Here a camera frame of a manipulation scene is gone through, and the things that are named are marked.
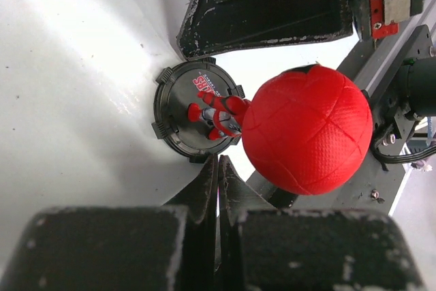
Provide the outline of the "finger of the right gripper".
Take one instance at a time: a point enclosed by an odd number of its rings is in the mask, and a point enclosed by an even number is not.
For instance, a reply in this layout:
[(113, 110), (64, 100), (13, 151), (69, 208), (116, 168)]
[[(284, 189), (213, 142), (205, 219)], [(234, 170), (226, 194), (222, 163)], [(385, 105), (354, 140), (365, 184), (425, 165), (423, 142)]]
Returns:
[(189, 60), (331, 42), (353, 33), (349, 0), (191, 0), (177, 45)]

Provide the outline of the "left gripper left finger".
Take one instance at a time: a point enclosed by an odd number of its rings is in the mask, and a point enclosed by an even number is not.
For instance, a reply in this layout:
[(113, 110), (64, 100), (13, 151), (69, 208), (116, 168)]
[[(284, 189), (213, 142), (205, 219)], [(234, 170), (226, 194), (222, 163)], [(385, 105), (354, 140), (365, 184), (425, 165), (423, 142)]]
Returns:
[(219, 160), (162, 206), (52, 207), (24, 229), (2, 290), (212, 290)]

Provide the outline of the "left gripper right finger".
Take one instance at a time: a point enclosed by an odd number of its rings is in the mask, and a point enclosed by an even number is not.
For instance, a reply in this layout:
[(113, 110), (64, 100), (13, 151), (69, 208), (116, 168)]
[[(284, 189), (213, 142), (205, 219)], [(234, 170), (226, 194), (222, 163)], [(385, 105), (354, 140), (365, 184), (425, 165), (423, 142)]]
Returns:
[(277, 209), (230, 158), (217, 169), (223, 290), (424, 290), (403, 233), (377, 211)]

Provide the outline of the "red spider hero figurine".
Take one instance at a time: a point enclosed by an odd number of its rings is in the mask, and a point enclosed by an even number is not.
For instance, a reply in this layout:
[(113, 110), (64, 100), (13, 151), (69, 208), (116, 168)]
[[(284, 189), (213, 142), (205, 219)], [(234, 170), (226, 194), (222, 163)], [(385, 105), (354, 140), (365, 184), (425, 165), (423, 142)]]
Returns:
[(285, 70), (252, 98), (212, 57), (167, 67), (156, 81), (155, 135), (192, 163), (242, 144), (267, 181), (315, 196), (347, 183), (369, 150), (366, 93), (323, 65)]

